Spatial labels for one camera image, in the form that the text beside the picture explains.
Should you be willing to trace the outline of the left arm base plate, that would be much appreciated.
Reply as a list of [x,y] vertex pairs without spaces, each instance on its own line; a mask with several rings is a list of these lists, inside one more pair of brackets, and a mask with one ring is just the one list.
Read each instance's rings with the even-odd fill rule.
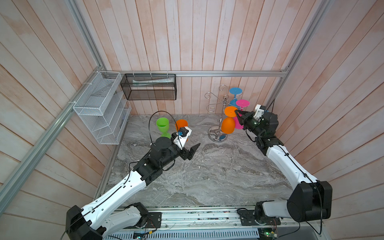
[[140,218],[139,222],[133,226],[134,229],[153,228],[158,229],[161,227],[162,213],[149,212]]

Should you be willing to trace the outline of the orange wine glass front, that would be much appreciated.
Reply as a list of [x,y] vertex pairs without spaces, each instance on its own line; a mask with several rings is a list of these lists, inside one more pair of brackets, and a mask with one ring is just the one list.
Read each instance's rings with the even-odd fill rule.
[[180,137],[185,138],[187,136],[187,133],[189,133],[189,130],[186,129],[188,127],[188,122],[186,120],[177,120],[176,122],[178,134]]

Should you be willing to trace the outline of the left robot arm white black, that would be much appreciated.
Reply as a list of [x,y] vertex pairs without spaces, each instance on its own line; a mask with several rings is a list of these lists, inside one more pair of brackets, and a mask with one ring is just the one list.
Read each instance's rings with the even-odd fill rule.
[[67,211],[65,234],[71,240],[102,240],[126,227],[144,228],[149,223],[149,212],[143,204],[134,203],[118,213],[115,210],[156,180],[178,157],[191,160],[200,145],[186,149],[184,144],[185,139],[158,138],[118,184],[82,208],[73,206]]

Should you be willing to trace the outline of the orange wine glass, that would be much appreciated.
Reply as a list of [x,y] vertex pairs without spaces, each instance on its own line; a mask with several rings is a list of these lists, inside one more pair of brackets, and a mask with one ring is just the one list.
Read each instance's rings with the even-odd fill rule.
[[235,113],[235,110],[237,110],[237,108],[233,106],[225,108],[226,118],[222,121],[221,130],[227,135],[232,134],[236,127],[235,118],[237,117],[237,115]]
[[186,120],[177,120],[176,122],[178,134],[180,137],[185,138],[187,136],[187,133],[189,133],[189,130],[186,129],[188,127],[188,122]]

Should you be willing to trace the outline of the green plastic wine glass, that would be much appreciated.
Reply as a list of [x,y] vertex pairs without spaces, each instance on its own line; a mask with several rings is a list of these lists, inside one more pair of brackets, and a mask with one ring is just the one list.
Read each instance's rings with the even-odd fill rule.
[[156,121],[158,130],[162,133],[161,137],[171,138],[171,134],[168,132],[170,128],[170,122],[167,118],[159,118]]

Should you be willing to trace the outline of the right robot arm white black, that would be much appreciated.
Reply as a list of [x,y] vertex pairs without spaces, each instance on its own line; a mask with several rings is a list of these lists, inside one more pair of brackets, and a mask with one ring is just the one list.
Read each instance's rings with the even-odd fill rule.
[[246,134],[255,135],[252,142],[280,169],[293,188],[286,201],[258,202],[255,221],[265,224],[268,218],[290,218],[298,223],[329,219],[333,188],[301,166],[278,139],[275,135],[278,116],[265,112],[264,107],[256,112],[235,110],[235,114]]

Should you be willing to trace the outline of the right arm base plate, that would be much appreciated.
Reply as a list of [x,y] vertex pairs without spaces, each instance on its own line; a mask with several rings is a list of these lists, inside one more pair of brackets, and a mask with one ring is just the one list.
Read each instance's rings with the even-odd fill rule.
[[255,210],[240,208],[240,209],[237,209],[237,214],[240,217],[242,226],[281,225],[281,221],[277,217],[260,217],[260,219],[257,219]]

